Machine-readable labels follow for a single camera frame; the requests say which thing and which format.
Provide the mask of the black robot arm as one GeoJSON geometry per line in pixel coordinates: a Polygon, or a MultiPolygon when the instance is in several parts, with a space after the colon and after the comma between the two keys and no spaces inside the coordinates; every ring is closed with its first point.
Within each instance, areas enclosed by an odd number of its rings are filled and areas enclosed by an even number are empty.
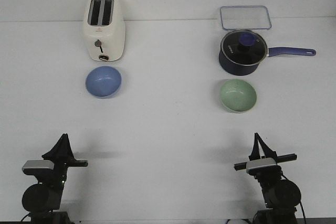
{"type": "Polygon", "coordinates": [[[59,211],[67,171],[70,167],[87,166],[87,160],[75,159],[67,133],[61,135],[41,160],[27,160],[22,166],[23,173],[37,179],[22,196],[30,223],[72,223],[66,211],[59,211]]]}
{"type": "Polygon", "coordinates": [[[236,171],[246,173],[258,181],[266,208],[255,213],[248,223],[297,223],[296,207],[303,207],[299,187],[289,180],[282,171],[280,163],[295,161],[296,154],[277,155],[254,134],[254,144],[249,160],[234,164],[236,171]]]}

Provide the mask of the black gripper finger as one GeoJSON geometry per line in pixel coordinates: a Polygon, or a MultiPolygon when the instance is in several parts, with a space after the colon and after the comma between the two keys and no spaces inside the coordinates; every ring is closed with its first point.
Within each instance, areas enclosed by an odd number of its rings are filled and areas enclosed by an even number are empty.
{"type": "Polygon", "coordinates": [[[249,160],[254,161],[260,159],[260,153],[259,153],[259,135],[258,133],[254,134],[254,144],[251,154],[249,155],[249,160]]]}
{"type": "Polygon", "coordinates": [[[65,134],[65,149],[66,149],[67,160],[75,160],[75,157],[71,149],[70,141],[69,141],[69,136],[67,133],[65,134]]]}
{"type": "Polygon", "coordinates": [[[265,155],[265,158],[273,158],[273,159],[277,159],[277,153],[275,151],[273,151],[272,149],[270,149],[266,143],[262,140],[262,138],[260,137],[260,135],[258,133],[256,133],[256,138],[257,141],[259,142],[261,149],[265,155]]]}
{"type": "Polygon", "coordinates": [[[64,133],[57,143],[49,150],[47,153],[43,154],[41,157],[44,160],[58,160],[66,156],[66,133],[64,133]]]}

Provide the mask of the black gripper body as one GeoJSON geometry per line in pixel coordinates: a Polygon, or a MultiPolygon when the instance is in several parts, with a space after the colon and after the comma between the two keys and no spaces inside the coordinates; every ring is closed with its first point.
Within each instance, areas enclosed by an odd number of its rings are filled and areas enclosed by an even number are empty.
{"type": "Polygon", "coordinates": [[[67,160],[58,160],[54,163],[54,181],[65,182],[67,180],[67,170],[70,167],[87,167],[87,160],[77,160],[69,158],[67,160]]]}
{"type": "Polygon", "coordinates": [[[249,160],[234,164],[234,170],[245,170],[247,174],[256,179],[281,179],[282,169],[279,163],[295,161],[297,154],[286,154],[275,157],[249,155],[249,160]]]}

